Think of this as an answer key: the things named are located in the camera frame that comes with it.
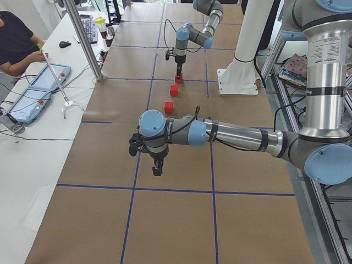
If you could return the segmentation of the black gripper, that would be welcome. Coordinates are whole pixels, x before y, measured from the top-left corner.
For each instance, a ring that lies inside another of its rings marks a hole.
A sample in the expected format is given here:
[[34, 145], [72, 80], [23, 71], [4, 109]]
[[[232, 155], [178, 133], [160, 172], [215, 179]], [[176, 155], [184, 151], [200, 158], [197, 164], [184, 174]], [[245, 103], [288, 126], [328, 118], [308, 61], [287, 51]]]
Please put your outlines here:
[[181, 76], [181, 73], [182, 73], [182, 65], [183, 63], [185, 63], [186, 61], [186, 55], [175, 55], [175, 62], [177, 63], [177, 76]]
[[152, 172], [154, 176], [161, 176], [163, 173], [164, 158], [168, 155], [169, 147], [163, 150], [150, 150], [150, 156], [153, 160]]

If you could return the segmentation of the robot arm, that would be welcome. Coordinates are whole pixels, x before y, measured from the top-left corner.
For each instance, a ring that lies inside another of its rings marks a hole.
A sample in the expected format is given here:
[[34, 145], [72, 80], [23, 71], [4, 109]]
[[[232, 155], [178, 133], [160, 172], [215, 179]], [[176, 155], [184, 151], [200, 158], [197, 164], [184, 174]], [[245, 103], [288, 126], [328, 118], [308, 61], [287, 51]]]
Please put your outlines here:
[[214, 43], [213, 36], [216, 27], [223, 19], [223, 7], [219, 1], [193, 1], [193, 8], [209, 17], [204, 29], [199, 31], [187, 23], [176, 31], [173, 56], [177, 64], [176, 80], [182, 78], [182, 66], [186, 61], [188, 42], [191, 41], [200, 47], [210, 49]]
[[[221, 94], [249, 94], [249, 68], [256, 53], [274, 1], [248, 1], [233, 62], [218, 69]], [[223, 18], [219, 1], [193, 1], [195, 10], [209, 16], [202, 32], [185, 24], [177, 29], [176, 44], [166, 55], [175, 57], [177, 74], [182, 77], [188, 41], [205, 49], [212, 46], [215, 28]], [[351, 32], [351, 1], [284, 1], [283, 39], [308, 40], [305, 89], [305, 126], [298, 132], [276, 131], [279, 109], [274, 113], [273, 132], [194, 116], [166, 118], [158, 110], [148, 110], [139, 118], [139, 133], [129, 140], [129, 153], [148, 153], [154, 160], [153, 174], [162, 174], [168, 145], [202, 146], [219, 142], [240, 151], [268, 152], [302, 170], [310, 179], [336, 185], [351, 178], [350, 134], [342, 127], [346, 94], [347, 46]]]

